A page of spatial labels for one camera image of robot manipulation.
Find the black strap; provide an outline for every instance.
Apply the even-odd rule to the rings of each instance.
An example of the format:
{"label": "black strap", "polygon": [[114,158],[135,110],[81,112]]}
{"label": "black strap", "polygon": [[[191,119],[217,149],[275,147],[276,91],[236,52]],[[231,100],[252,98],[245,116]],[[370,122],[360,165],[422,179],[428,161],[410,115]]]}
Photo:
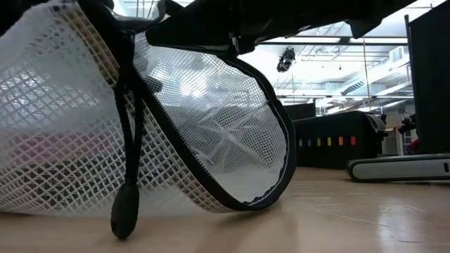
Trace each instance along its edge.
{"label": "black strap", "polygon": [[[110,219],[112,232],[121,240],[125,240],[131,235],[138,219],[139,190],[137,181],[144,124],[143,97],[139,86],[145,85],[133,65],[134,36],[126,33],[124,40],[127,44],[124,50],[129,51],[126,52],[127,61],[120,66],[114,94],[124,133],[126,168],[124,183],[115,196]],[[125,98],[127,90],[133,92],[134,95],[134,138],[127,113],[127,99]]]}

